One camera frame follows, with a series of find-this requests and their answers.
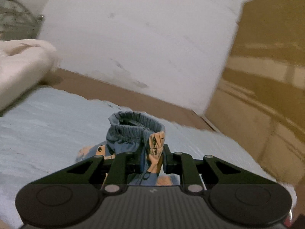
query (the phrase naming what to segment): white logo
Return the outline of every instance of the white logo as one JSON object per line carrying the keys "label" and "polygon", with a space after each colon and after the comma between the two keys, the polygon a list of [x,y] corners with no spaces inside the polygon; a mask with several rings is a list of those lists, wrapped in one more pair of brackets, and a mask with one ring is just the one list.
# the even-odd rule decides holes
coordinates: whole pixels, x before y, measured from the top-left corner
{"label": "white logo", "polygon": [[150,192],[154,193],[154,192],[157,192],[157,190],[154,188],[154,189],[151,189]]}

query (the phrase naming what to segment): metal wire fan cage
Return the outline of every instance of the metal wire fan cage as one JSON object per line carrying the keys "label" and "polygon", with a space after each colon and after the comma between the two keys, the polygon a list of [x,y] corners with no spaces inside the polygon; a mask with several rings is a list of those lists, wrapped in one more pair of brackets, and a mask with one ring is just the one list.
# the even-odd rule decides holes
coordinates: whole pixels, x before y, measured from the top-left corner
{"label": "metal wire fan cage", "polygon": [[0,0],[0,40],[36,39],[43,21],[16,0]]}

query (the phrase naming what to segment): ribbed gray panel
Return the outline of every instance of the ribbed gray panel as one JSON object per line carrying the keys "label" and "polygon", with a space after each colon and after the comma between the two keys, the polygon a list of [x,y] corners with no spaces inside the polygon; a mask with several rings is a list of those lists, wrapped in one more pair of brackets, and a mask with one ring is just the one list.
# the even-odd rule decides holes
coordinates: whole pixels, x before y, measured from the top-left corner
{"label": "ribbed gray panel", "polygon": [[[242,229],[216,216],[198,196],[178,186],[130,186],[122,195],[107,197],[97,212],[69,229]],[[270,229],[284,229],[282,225]],[[22,229],[37,229],[24,226]]]}

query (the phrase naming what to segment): light blue bedsheet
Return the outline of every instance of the light blue bedsheet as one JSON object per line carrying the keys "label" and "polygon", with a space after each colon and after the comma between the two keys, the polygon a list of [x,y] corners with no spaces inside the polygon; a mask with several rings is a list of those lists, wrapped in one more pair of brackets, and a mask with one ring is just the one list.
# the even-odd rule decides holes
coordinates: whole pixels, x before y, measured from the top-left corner
{"label": "light blue bedsheet", "polygon": [[[18,228],[22,222],[15,208],[17,192],[29,182],[74,164],[82,147],[104,141],[109,116],[120,110],[130,109],[40,87],[4,113],[0,117],[0,219]],[[273,180],[232,139],[159,120],[172,152],[182,151],[197,159],[211,154]]]}

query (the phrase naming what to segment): children's shorts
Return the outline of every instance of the children's shorts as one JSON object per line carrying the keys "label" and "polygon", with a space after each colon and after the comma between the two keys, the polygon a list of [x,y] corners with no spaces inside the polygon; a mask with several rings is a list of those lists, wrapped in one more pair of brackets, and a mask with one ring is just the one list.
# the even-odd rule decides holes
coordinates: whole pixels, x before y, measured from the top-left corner
{"label": "children's shorts", "polygon": [[133,175],[129,185],[173,185],[171,177],[159,177],[165,140],[163,124],[147,114],[134,111],[114,113],[109,117],[109,122],[106,141],[82,148],[77,154],[76,162],[95,155],[111,159],[122,152],[135,152],[140,147],[141,174]]}

